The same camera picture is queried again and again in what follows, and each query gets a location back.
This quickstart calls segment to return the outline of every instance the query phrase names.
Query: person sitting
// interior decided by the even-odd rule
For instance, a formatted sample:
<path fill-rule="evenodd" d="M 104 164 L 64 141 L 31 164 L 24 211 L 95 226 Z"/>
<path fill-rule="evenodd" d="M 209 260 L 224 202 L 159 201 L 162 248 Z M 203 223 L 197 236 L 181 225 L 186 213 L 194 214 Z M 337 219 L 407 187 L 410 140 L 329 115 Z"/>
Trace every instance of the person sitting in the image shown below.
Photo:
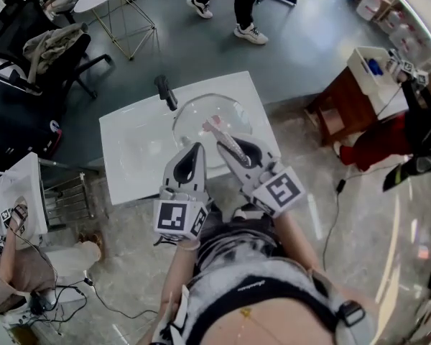
<path fill-rule="evenodd" d="M 100 233 L 88 239 L 81 235 L 74 247 L 50 247 L 46 252 L 37 247 L 16 249 L 19 228 L 28 217 L 27 202 L 19 198 L 11 213 L 6 241 L 0 256 L 0 314 L 24 304 L 17 292 L 41 292 L 54 289 L 58 277 L 69 277 L 88 270 L 102 258 Z"/>

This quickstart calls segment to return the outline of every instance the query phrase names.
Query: gray floor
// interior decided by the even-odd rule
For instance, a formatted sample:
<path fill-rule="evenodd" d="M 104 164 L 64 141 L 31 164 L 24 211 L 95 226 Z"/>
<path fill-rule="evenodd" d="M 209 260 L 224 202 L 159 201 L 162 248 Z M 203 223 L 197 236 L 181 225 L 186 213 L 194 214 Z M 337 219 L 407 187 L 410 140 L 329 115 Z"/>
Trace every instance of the gray floor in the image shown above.
<path fill-rule="evenodd" d="M 233 0 L 215 0 L 214 17 L 201 19 L 185 0 L 137 0 L 157 25 L 134 61 L 110 41 L 99 23 L 90 25 L 91 57 L 108 53 L 116 67 L 94 67 L 87 78 L 99 97 L 91 101 L 76 84 L 62 121 L 64 136 L 55 159 L 83 164 L 102 156 L 99 117 L 157 93 L 154 78 L 165 74 L 172 87 L 248 70 L 264 104 L 323 90 L 346 66 L 357 46 L 387 46 L 386 35 L 363 21 L 348 0 L 298 0 L 295 8 L 275 0 L 254 7 L 255 23 L 269 37 L 257 47 L 233 35 Z M 111 9 L 118 6 L 111 2 Z M 99 9 L 107 12 L 106 6 Z M 123 33 L 121 10 L 113 15 L 113 31 Z M 126 20 L 132 29 L 144 25 L 132 8 Z M 91 22 L 91 13 L 75 15 Z"/>
<path fill-rule="evenodd" d="M 319 131 L 301 111 L 281 106 L 269 119 L 283 162 L 294 168 L 307 192 L 291 214 L 321 257 L 337 213 L 335 186 L 358 171 L 344 167 L 331 149 L 320 147 Z M 431 271 L 431 257 L 419 258 L 421 248 L 429 253 L 431 249 L 431 174 L 381 192 L 389 169 L 376 169 L 400 160 L 390 157 L 368 175 L 347 182 L 326 254 L 327 270 L 335 281 L 377 299 L 381 307 L 378 344 L 398 344 L 412 328 L 414 311 L 427 295 Z M 52 243 L 72 244 L 81 229 L 101 229 L 107 258 L 90 270 L 101 296 L 128 314 L 157 309 L 174 251 L 166 245 L 152 246 L 156 239 L 152 202 L 112 206 L 105 179 L 94 180 L 92 187 L 98 220 L 47 238 Z M 210 182 L 210 194 L 226 215 L 239 203 L 234 198 L 236 190 L 230 177 Z M 35 325 L 43 344 L 134 345 L 148 329 L 153 315 L 129 320 L 108 312 L 87 287 L 83 291 L 88 294 L 88 305 L 60 327 L 62 336 L 45 324 Z M 79 305 L 65 304 L 65 318 Z"/>

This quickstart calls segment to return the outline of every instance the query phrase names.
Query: plastic container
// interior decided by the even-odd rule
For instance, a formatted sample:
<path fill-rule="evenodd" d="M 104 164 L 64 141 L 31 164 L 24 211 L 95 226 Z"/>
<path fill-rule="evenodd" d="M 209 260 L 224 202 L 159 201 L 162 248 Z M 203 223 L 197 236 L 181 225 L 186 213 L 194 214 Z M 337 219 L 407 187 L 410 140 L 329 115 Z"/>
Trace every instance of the plastic container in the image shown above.
<path fill-rule="evenodd" d="M 403 50 L 404 43 L 407 38 L 415 36 L 415 29 L 411 25 L 402 23 L 397 29 L 389 35 L 389 40 L 393 42 L 394 46 Z"/>
<path fill-rule="evenodd" d="M 216 120 L 224 132 L 252 134 L 252 126 L 243 106 L 232 98 L 208 93 L 184 104 L 177 112 L 172 125 L 174 140 L 179 150 L 200 142 L 206 153 L 208 169 L 224 167 L 225 162 L 217 150 L 217 140 L 204 129 L 207 119 Z"/>
<path fill-rule="evenodd" d="M 399 28 L 399 26 L 404 21 L 404 15 L 402 12 L 397 10 L 391 10 L 385 19 L 380 22 L 380 28 L 390 35 L 395 30 Z"/>
<path fill-rule="evenodd" d="M 383 70 L 382 75 L 374 75 L 366 60 L 374 59 Z M 382 47 L 357 47 L 347 61 L 354 78 L 359 84 L 362 93 L 369 95 L 385 91 L 392 86 L 397 88 L 391 74 L 386 70 L 386 64 L 389 61 L 389 54 Z"/>
<path fill-rule="evenodd" d="M 389 35 L 389 39 L 400 51 L 401 56 L 413 63 L 417 62 L 417 58 L 422 51 L 422 46 L 412 26 L 404 23 L 399 25 L 396 31 Z"/>
<path fill-rule="evenodd" d="M 361 0 L 356 8 L 356 12 L 366 21 L 370 21 L 374 18 L 374 15 L 380 9 L 380 6 L 380 0 Z"/>

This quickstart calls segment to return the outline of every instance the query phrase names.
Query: round white table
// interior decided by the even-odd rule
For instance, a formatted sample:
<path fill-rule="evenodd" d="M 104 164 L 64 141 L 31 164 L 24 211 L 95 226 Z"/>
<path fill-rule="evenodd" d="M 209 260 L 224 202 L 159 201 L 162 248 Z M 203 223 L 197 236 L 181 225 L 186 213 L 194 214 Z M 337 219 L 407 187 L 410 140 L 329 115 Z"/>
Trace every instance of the round white table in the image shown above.
<path fill-rule="evenodd" d="M 144 11 L 139 7 L 139 5 L 136 4 L 134 0 L 120 0 L 120 7 L 121 7 L 121 15 L 123 18 L 123 24 L 124 24 L 124 37 L 126 38 L 126 43 L 128 46 L 128 50 L 126 51 L 119 42 L 119 38 L 116 37 L 112 32 L 112 26 L 111 26 L 111 10 L 110 10 L 110 4 L 108 2 L 109 0 L 78 0 L 77 4 L 75 5 L 75 8 L 73 11 L 75 13 L 83 13 L 88 10 L 91 10 L 94 13 L 94 16 L 96 19 L 101 23 L 102 28 L 105 29 L 109 37 L 111 38 L 112 42 L 118 46 L 118 48 L 122 51 L 123 54 L 129 59 L 132 60 L 134 57 L 134 54 L 136 51 L 142 46 L 142 44 L 153 34 L 156 27 L 154 25 L 154 22 L 144 13 Z M 102 19 L 98 16 L 96 13 L 95 8 L 98 6 L 107 3 L 108 6 L 108 22 L 110 28 L 106 26 L 106 24 L 102 21 Z M 133 7 L 136 12 L 138 12 L 148 23 L 145 27 L 136 29 L 133 32 L 128 32 L 128 29 L 126 27 L 126 20 L 124 19 L 124 5 L 128 4 Z M 132 35 L 136 35 L 138 33 L 145 33 L 144 37 L 142 38 L 141 42 L 137 45 L 136 49 L 134 51 L 131 51 L 131 48 L 129 47 L 129 38 Z"/>

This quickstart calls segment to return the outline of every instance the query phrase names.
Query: person's arm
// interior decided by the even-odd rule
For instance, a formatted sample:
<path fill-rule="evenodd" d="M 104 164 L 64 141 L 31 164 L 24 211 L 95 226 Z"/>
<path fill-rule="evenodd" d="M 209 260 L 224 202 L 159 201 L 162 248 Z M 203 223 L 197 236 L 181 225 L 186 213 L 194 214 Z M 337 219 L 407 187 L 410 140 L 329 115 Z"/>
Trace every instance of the person's arm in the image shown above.
<path fill-rule="evenodd" d="M 177 245 L 177 250 L 175 251 L 171 266 L 167 271 L 166 280 L 164 281 L 157 317 L 148 332 L 139 340 L 137 345 L 149 345 L 152 342 L 153 333 L 170 303 L 171 293 L 173 312 L 174 314 L 177 312 L 177 306 L 182 294 L 182 285 L 187 284 L 193 277 L 193 269 L 195 268 L 196 255 L 198 252 L 197 249 L 188 251 L 185 250 L 185 248 L 194 247 L 195 244 L 199 244 L 198 241 L 189 240 L 182 241 Z"/>
<path fill-rule="evenodd" d="M 290 215 L 287 212 L 283 213 L 273 221 L 277 236 L 287 256 L 302 265 L 307 271 L 314 270 L 329 278 L 321 268 L 319 258 L 302 229 Z M 378 305 L 372 299 L 342 285 L 335 286 L 344 298 L 358 302 L 373 316 L 378 315 Z"/>
<path fill-rule="evenodd" d="M 17 229 L 16 221 L 11 219 L 6 233 L 5 247 L 0 258 L 0 278 L 7 284 L 13 279 L 14 256 L 16 254 L 16 234 L 13 231 L 17 231 Z"/>
<path fill-rule="evenodd" d="M 279 241 L 290 259 L 302 265 L 306 270 L 316 269 L 320 266 L 315 250 L 303 234 L 302 229 L 287 212 L 274 218 L 273 222 Z"/>
<path fill-rule="evenodd" d="M 43 9 L 46 9 L 49 5 L 51 5 L 55 0 L 48 0 L 43 4 Z"/>

